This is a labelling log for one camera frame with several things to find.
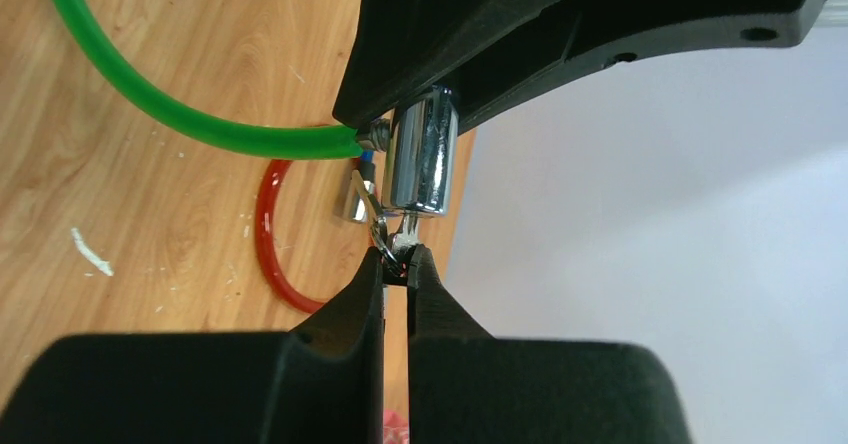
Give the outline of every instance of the green tube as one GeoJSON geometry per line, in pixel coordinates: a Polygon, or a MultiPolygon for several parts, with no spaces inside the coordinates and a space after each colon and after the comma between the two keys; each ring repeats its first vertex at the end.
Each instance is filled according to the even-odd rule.
{"type": "Polygon", "coordinates": [[[150,117],[206,144],[278,159],[337,159],[362,152],[345,126],[279,129],[249,126],[192,109],[141,76],[103,33],[85,0],[53,0],[79,46],[115,89],[150,117]]]}

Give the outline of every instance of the white wall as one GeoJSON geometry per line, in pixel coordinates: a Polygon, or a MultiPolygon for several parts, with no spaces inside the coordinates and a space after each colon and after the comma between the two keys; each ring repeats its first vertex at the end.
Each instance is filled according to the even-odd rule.
{"type": "Polygon", "coordinates": [[[848,442],[848,29],[485,124],[446,282],[496,335],[653,349],[701,443],[848,442]]]}

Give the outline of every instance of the wood grain surface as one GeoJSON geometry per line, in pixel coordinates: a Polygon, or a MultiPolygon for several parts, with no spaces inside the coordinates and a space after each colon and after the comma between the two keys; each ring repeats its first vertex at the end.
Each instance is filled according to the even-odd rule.
{"type": "MultiPolygon", "coordinates": [[[[214,115],[264,126],[332,122],[359,0],[88,0],[142,74],[214,115]]],[[[267,161],[154,122],[89,64],[49,0],[0,0],[0,405],[60,336],[288,329],[256,263],[251,218],[267,161]],[[108,260],[90,264],[71,228],[108,260]]],[[[423,240],[442,273],[472,136],[461,139],[449,217],[423,240]]],[[[339,202],[349,162],[301,162],[275,234],[296,287],[328,298],[353,276],[364,226],[339,202]]],[[[386,406],[407,413],[403,292],[393,291],[386,406]]]]}

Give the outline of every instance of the red cable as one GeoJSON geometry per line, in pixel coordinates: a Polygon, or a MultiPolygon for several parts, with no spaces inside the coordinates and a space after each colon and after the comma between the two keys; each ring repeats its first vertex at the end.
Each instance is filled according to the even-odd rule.
{"type": "MultiPolygon", "coordinates": [[[[358,158],[353,158],[356,165],[358,158]]],[[[274,159],[268,164],[262,183],[259,185],[259,194],[256,196],[256,220],[254,242],[256,243],[256,257],[262,274],[274,292],[294,308],[312,314],[324,305],[324,302],[316,301],[301,294],[292,287],[286,279],[280,263],[277,261],[277,252],[274,248],[274,208],[277,206],[277,196],[283,179],[291,167],[292,161],[274,159]]]]}

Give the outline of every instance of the hole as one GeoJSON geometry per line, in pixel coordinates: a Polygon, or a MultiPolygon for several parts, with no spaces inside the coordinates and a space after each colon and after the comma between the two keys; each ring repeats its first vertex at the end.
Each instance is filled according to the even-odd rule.
{"type": "Polygon", "coordinates": [[[765,42],[765,41],[773,41],[777,39],[777,31],[774,29],[767,29],[765,27],[752,27],[750,29],[745,29],[740,32],[739,35],[742,39],[745,39],[749,42],[765,42]]]}
{"type": "Polygon", "coordinates": [[[621,54],[616,54],[607,59],[607,62],[604,63],[604,69],[609,69],[619,62],[633,62],[637,57],[639,56],[637,56],[635,52],[622,52],[621,54]]]}

